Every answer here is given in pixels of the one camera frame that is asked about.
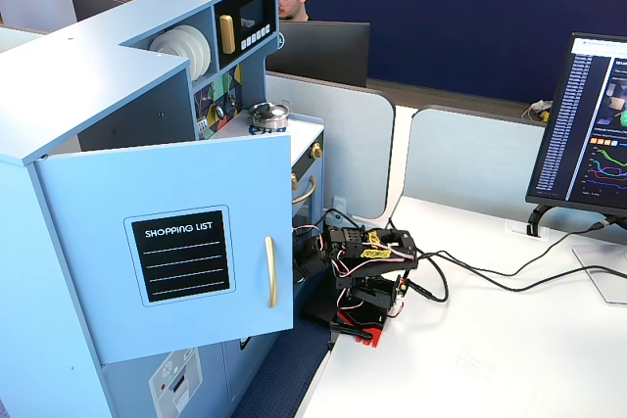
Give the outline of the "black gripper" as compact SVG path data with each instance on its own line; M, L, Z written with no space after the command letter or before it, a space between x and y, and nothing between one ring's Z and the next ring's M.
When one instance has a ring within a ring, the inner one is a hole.
M327 262L342 252L342 258L359 258L363 252L363 235L359 228L326 226L319 237L311 237L297 247L294 259L302 278L309 278L327 268Z

